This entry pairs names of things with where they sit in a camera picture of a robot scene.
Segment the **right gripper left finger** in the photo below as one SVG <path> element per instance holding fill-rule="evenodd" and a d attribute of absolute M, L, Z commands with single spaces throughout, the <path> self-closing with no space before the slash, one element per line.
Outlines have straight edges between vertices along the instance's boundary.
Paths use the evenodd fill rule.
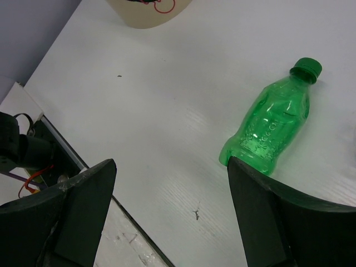
<path fill-rule="evenodd" d="M 1 266 L 93 266 L 116 173 L 107 159 L 1 205 Z"/>

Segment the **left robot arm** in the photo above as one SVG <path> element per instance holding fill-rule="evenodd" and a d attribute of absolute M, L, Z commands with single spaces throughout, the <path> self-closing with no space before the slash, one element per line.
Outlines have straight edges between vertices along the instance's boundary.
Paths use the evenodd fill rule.
<path fill-rule="evenodd" d="M 29 122 L 26 134 L 19 131 L 17 117 L 24 116 Z M 19 167 L 40 171 L 52 166 L 55 147 L 44 139 L 35 137 L 34 122 L 26 113 L 14 116 L 1 112 L 1 172 Z"/>

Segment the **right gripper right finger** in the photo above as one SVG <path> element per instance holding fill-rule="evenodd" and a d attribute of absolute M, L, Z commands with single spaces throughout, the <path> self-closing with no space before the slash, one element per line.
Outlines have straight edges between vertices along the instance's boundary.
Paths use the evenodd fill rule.
<path fill-rule="evenodd" d="M 231 157 L 231 196 L 248 266 L 354 266 L 355 208 L 310 196 Z"/>

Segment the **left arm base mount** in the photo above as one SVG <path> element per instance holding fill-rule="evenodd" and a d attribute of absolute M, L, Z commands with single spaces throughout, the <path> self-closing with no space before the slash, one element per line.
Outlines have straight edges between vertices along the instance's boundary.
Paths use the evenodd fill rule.
<path fill-rule="evenodd" d="M 34 122 L 23 139 L 26 152 L 20 167 L 28 172 L 29 178 L 21 190 L 34 194 L 88 169 L 46 116 Z"/>

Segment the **green plastic bottle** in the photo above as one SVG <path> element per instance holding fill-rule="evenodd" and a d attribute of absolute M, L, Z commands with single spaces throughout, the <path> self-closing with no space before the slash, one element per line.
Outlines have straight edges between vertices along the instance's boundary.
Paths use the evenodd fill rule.
<path fill-rule="evenodd" d="M 222 147 L 219 162 L 227 166 L 236 157 L 265 175 L 271 175 L 280 155 L 304 126 L 310 110 L 310 87 L 322 65 L 299 59 L 288 76 L 266 86 L 246 113 L 237 132 Z"/>

